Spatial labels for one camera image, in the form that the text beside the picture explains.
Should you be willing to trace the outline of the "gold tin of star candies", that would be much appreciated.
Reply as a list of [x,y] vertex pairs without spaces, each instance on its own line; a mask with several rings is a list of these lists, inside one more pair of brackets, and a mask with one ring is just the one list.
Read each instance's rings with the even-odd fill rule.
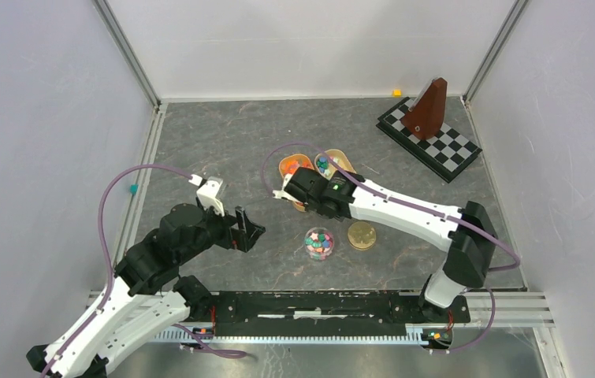
[[315,170],[328,180],[337,171],[336,167],[331,164],[331,161],[345,171],[356,173],[348,157],[342,150],[330,149],[324,154],[318,154],[313,160]]

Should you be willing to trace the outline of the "clear plastic round jar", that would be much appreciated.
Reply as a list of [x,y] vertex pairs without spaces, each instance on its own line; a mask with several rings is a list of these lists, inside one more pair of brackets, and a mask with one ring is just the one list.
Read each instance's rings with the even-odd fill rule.
[[324,261],[335,247],[333,233],[327,228],[311,228],[303,238],[303,248],[310,258]]

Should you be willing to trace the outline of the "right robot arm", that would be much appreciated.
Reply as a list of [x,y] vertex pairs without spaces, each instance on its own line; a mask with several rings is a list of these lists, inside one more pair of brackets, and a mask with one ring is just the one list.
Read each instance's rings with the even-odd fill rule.
[[464,207],[439,205],[390,191],[353,172],[336,172],[327,179],[307,168],[286,175],[273,197],[299,202],[328,219],[383,224],[445,252],[444,262],[418,300],[418,311],[428,321],[445,316],[464,291],[485,285],[497,233],[485,207],[477,202]]

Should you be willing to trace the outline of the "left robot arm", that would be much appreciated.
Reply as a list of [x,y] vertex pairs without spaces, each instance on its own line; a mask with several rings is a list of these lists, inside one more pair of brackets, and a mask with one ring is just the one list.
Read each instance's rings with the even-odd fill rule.
[[32,347],[29,365],[43,377],[103,377],[113,360],[171,324],[200,321],[211,293],[180,267],[212,246],[248,252],[266,228],[243,207],[217,214],[202,204],[174,206],[117,264],[113,279],[63,336]]

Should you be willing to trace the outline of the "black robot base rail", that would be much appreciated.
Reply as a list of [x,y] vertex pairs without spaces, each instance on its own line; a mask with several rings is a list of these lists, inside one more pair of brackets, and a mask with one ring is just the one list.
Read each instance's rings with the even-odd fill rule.
[[216,336],[401,336],[406,325],[468,324],[464,296],[447,308],[413,291],[220,291],[199,300],[189,322]]

